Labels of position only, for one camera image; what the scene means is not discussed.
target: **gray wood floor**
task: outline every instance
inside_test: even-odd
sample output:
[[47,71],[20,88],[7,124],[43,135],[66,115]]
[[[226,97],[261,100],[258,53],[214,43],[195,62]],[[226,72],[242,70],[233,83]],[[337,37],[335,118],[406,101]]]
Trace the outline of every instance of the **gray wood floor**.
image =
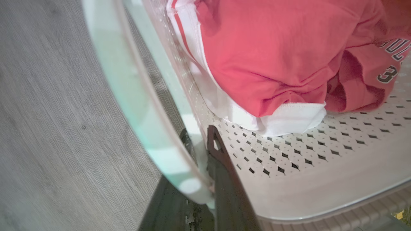
[[159,177],[108,89],[80,1],[0,0],[0,230],[136,230]]

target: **white fabric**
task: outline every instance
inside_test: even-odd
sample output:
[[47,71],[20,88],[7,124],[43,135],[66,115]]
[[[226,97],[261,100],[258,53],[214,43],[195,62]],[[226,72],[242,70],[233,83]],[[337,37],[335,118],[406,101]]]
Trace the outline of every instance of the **white fabric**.
[[[213,113],[247,130],[255,131],[261,136],[303,133],[321,123],[326,115],[325,102],[323,104],[282,104],[272,115],[261,118],[253,116],[240,107],[220,88],[211,74],[204,54],[200,22],[197,18],[194,0],[177,0],[175,9],[172,8],[172,2],[173,0],[167,2],[167,15],[181,46],[190,57],[189,67],[201,95],[207,107]],[[175,20],[175,14],[178,14],[180,18],[188,48],[195,60],[191,58],[184,45],[182,33]]]

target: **diamond-shaped hole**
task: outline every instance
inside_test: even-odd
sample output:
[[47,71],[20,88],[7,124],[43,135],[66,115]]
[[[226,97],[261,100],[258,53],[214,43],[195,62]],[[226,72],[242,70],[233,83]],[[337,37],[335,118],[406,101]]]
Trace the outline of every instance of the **diamond-shaped hole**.
[[282,173],[284,173],[285,172],[285,170],[284,169],[282,169],[282,168],[280,168],[279,166],[278,166],[278,169],[277,169],[279,172],[282,172]]
[[295,163],[291,163],[291,167],[299,170],[298,165],[296,165]]
[[327,160],[325,156],[322,156],[320,154],[317,154],[319,159]]
[[267,171],[266,169],[264,169],[263,172],[264,172],[265,174],[267,174],[268,176],[270,175],[270,172]]

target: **white plastic basket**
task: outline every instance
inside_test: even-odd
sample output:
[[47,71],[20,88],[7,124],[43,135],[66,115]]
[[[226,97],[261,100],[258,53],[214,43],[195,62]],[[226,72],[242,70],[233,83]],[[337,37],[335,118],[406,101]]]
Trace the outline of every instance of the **white plastic basket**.
[[193,175],[206,177],[201,138],[214,125],[265,230],[352,230],[411,204],[410,57],[380,109],[329,113],[305,134],[263,138],[208,110],[174,37],[166,0],[124,2],[196,145],[200,173]]

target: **red fabric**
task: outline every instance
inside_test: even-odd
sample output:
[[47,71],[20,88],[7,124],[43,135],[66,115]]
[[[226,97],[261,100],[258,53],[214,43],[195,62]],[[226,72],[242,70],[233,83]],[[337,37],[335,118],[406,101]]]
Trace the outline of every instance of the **red fabric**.
[[386,13],[381,0],[197,0],[196,5],[211,73],[257,117],[289,102],[326,100],[333,111],[378,107],[395,80],[381,83],[376,77],[396,61],[375,44],[410,38],[404,28],[411,23],[389,23],[386,14],[395,18],[399,9]]

